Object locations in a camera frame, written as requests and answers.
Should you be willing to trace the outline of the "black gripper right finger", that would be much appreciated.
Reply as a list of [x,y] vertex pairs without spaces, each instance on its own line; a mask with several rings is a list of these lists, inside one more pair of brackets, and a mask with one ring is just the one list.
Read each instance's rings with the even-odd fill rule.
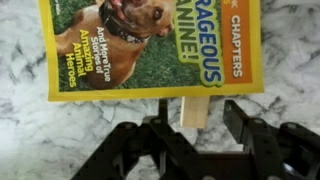
[[223,122],[253,160],[256,180],[286,179],[280,148],[265,120],[250,117],[235,101],[226,100]]

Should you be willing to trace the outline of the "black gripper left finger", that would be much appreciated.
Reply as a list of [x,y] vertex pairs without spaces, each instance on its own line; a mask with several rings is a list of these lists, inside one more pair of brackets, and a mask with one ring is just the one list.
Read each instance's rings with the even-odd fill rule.
[[158,114],[144,122],[149,126],[157,145],[174,160],[198,160],[199,153],[183,136],[168,124],[168,101],[160,99]]

